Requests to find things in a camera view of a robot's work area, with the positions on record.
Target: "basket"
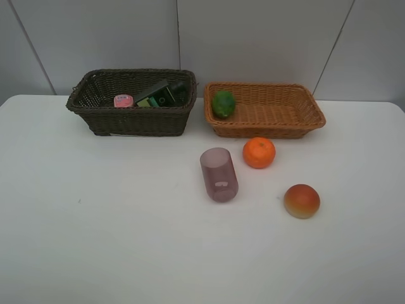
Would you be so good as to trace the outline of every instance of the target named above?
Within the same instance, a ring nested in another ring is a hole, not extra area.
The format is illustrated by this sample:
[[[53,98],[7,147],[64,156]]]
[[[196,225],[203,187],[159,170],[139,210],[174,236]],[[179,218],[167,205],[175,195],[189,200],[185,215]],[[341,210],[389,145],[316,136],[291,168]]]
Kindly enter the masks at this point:
[[[235,96],[232,116],[214,116],[211,101],[218,91]],[[322,128],[325,117],[312,94],[299,84],[211,82],[204,92],[205,118],[222,137],[301,138]]]
[[[115,108],[116,95],[135,96],[160,80],[182,80],[186,90],[174,95],[181,107]],[[94,70],[73,88],[66,107],[80,115],[95,135],[179,136],[196,101],[196,78],[185,70]]]

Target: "white wall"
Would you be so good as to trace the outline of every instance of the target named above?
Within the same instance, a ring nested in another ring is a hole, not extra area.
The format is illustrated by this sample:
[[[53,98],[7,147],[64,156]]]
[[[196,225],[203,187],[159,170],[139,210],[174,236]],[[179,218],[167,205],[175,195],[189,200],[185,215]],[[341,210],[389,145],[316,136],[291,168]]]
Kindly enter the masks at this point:
[[[178,0],[181,66],[209,81],[298,82],[310,90],[352,0]]]
[[[98,68],[179,68],[176,0],[13,0],[58,94]]]
[[[0,105],[17,94],[52,94],[9,3],[0,1]]]
[[[315,97],[405,110],[405,1],[356,0]]]

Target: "dark brown wicker basket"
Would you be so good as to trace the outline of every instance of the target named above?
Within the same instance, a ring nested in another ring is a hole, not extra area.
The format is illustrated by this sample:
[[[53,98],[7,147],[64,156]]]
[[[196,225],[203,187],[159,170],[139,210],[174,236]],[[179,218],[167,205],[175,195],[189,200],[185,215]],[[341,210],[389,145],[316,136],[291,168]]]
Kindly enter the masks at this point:
[[[182,80],[187,90],[174,97],[181,107],[115,108],[116,95],[135,96],[160,80]],[[80,115],[95,135],[179,136],[196,101],[196,78],[185,70],[94,70],[73,88],[66,107]]]

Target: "green fruit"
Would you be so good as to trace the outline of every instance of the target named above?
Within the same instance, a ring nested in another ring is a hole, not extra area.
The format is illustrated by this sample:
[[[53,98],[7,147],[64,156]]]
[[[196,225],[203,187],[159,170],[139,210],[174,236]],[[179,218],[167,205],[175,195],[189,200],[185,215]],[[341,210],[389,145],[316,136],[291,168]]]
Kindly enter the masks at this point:
[[[219,118],[227,118],[235,111],[236,100],[231,92],[219,91],[212,101],[214,114]]]

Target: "purple glass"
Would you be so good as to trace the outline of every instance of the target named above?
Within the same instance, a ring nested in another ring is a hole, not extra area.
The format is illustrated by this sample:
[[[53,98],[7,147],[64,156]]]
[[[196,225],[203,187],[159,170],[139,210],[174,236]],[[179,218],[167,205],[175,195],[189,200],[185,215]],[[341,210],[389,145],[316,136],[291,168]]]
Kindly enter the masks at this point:
[[[218,203],[230,201],[238,193],[234,164],[227,149],[213,148],[200,157],[205,188],[211,199]]]

